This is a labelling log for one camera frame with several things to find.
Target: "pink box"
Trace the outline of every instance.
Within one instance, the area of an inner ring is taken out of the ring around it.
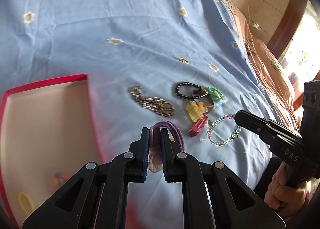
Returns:
[[[0,193],[10,219],[22,227],[28,216],[19,192],[38,208],[54,193],[56,172],[71,177],[88,162],[101,164],[96,142],[88,75],[6,91],[0,105]]]

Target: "brown blanket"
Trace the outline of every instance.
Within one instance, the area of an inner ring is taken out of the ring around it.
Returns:
[[[226,4],[234,17],[239,37],[247,50],[248,58],[278,116],[284,125],[298,131],[297,119],[292,106],[294,89],[289,79],[284,76],[282,66],[265,43],[252,36],[247,20],[240,10],[230,0],[226,0]]]

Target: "black beaded bracelet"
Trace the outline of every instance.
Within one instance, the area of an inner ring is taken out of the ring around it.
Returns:
[[[192,86],[192,87],[198,89],[199,92],[201,92],[201,94],[200,94],[200,95],[197,95],[197,96],[187,96],[187,95],[183,95],[183,94],[180,93],[180,87],[183,86],[183,85]],[[181,83],[177,84],[176,89],[175,89],[175,92],[176,92],[176,94],[177,94],[178,97],[183,98],[183,99],[186,99],[186,100],[196,100],[196,99],[202,98],[202,97],[204,97],[204,96],[207,96],[207,95],[209,94],[204,88],[202,88],[201,86],[196,85],[196,84],[194,84],[194,83],[191,83],[191,82],[181,82]]]

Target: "purple hair tie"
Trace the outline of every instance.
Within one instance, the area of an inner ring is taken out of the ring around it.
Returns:
[[[149,130],[149,170],[157,173],[163,169],[162,167],[162,151],[160,145],[160,128],[167,128],[173,136],[175,142],[179,143],[180,149],[184,152],[184,140],[182,133],[177,125],[171,121],[161,121],[150,127]]]

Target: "blue bed sheet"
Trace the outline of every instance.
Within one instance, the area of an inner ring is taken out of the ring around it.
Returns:
[[[270,158],[268,147],[246,130],[225,147],[200,141],[201,135],[190,138],[188,102],[174,94],[178,82],[214,86],[227,100],[210,119],[245,109],[280,121],[224,0],[0,0],[0,11],[1,95],[30,82],[89,74],[98,142],[108,162],[139,139],[142,127],[165,119],[131,98],[130,88],[141,86],[145,96],[175,107],[170,120],[182,130],[186,152],[202,162],[223,161],[256,186]],[[235,128],[232,120],[225,122],[214,136],[223,141]],[[128,206],[141,228],[183,228],[181,192],[162,172],[149,172],[144,184],[130,185]]]

